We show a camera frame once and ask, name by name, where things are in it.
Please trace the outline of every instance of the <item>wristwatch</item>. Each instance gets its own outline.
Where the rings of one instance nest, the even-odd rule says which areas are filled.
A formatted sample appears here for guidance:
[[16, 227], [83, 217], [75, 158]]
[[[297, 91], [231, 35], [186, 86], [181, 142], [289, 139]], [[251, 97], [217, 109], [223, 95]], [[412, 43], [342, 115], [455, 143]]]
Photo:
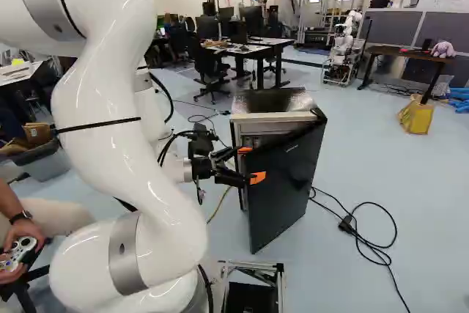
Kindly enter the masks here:
[[32, 220], [32, 214], [27, 210], [23, 210], [21, 213], [13, 216], [10, 219], [10, 224], [13, 225], [17, 220], [21, 220], [21, 219]]

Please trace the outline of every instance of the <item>computer monitor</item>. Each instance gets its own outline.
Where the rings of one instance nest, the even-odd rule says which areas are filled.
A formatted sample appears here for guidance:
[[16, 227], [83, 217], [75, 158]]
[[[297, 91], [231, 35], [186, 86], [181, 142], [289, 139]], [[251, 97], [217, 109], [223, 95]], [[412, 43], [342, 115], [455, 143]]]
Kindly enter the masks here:
[[261, 7], [240, 7], [240, 17], [246, 21], [250, 36], [262, 36], [264, 17]]
[[202, 9], [203, 9], [203, 14], [206, 16], [215, 16], [216, 14], [215, 3], [212, 3], [210, 1], [206, 1], [205, 3], [202, 3]]
[[164, 27], [164, 15], [157, 16], [156, 28], [161, 29]]
[[178, 14], [169, 14], [169, 16], [171, 17], [171, 21], [173, 21], [174, 23], [179, 23], [179, 15]]
[[246, 44], [248, 42], [248, 32], [246, 31], [246, 22], [231, 20], [227, 24], [229, 39], [232, 43]]
[[196, 18], [197, 34], [203, 40], [218, 39], [218, 20], [215, 16]]
[[220, 20], [223, 20], [223, 19], [230, 20], [234, 14], [235, 14], [234, 7], [221, 7], [220, 9], [218, 9], [218, 17], [220, 18]]

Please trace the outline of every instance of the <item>chair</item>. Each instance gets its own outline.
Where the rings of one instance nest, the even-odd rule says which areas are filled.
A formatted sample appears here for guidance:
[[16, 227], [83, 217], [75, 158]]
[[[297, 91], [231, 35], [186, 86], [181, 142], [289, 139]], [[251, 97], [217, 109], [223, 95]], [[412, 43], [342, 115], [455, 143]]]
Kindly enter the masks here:
[[196, 31], [196, 24], [193, 22], [191, 17], [185, 18], [185, 24], [187, 26], [188, 32], [195, 32]]
[[43, 62], [28, 80], [28, 84], [35, 91], [39, 103], [43, 104], [49, 113], [51, 112], [52, 91], [59, 80], [60, 77], [53, 67], [52, 59]]
[[200, 97], [210, 94], [212, 104], [215, 104], [215, 92], [227, 97], [231, 96], [229, 91], [221, 88], [224, 84], [229, 83], [229, 80], [224, 79], [229, 65], [223, 64], [219, 55], [204, 49], [195, 34], [190, 35], [188, 38], [188, 53], [195, 60], [195, 69], [200, 74], [200, 80], [195, 78], [194, 81], [205, 85], [205, 88], [200, 89], [200, 94], [193, 97], [194, 101], [198, 101]]
[[[269, 11], [267, 27], [267, 36], [269, 38], [281, 38], [281, 23], [278, 22], [278, 13], [275, 10]], [[266, 73], [267, 71], [270, 71], [275, 73], [277, 71], [277, 68], [273, 65], [273, 63], [277, 61], [277, 58], [275, 56], [270, 56], [266, 58], [265, 61], [269, 64], [269, 66], [264, 67], [264, 72]], [[287, 70], [285, 70], [284, 68], [282, 68], [281, 70], [283, 73], [287, 73]]]
[[184, 26], [171, 26], [169, 30], [169, 45], [174, 54], [179, 58], [182, 57], [183, 61], [187, 61], [187, 41], [188, 32]]
[[[268, 58], [265, 58], [265, 61], [269, 64], [269, 66], [264, 67], [264, 72], [266, 73], [267, 71], [270, 71], [272, 73], [276, 73], [277, 72], [277, 67], [274, 66], [273, 63], [277, 61], [277, 57], [276, 56], [270, 56]], [[287, 70], [282, 68], [281, 72], [287, 73]]]

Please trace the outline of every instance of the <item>yellow cable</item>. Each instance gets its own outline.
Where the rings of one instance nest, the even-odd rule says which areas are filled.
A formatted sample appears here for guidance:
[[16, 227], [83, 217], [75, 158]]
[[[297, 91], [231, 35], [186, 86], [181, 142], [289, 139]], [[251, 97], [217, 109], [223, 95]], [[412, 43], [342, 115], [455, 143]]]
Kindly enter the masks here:
[[232, 187], [229, 186], [229, 187], [225, 190], [225, 193], [223, 194], [223, 196], [221, 196], [220, 202], [218, 203], [217, 208], [215, 209], [215, 212], [213, 212], [213, 214], [208, 218], [208, 220], [207, 220], [207, 225], [210, 224], [210, 222], [215, 218], [215, 216], [217, 215], [218, 211], [220, 210], [221, 204], [223, 203], [223, 201], [225, 200], [226, 195], [229, 193], [229, 190], [231, 190], [231, 189], [232, 189]]

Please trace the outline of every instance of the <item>gray partition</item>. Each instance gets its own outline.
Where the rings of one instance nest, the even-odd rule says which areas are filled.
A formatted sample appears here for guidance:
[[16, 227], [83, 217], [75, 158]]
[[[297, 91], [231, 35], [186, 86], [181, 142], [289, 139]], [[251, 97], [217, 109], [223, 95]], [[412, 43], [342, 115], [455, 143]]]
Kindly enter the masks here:
[[360, 38], [368, 32], [370, 19], [373, 20], [369, 43], [412, 45], [420, 24], [422, 11], [373, 11], [367, 10], [363, 19]]
[[451, 42], [454, 49], [469, 53], [469, 35], [465, 25], [469, 23], [469, 14], [458, 12], [427, 12], [416, 46], [421, 47], [426, 38], [434, 43], [438, 40]]

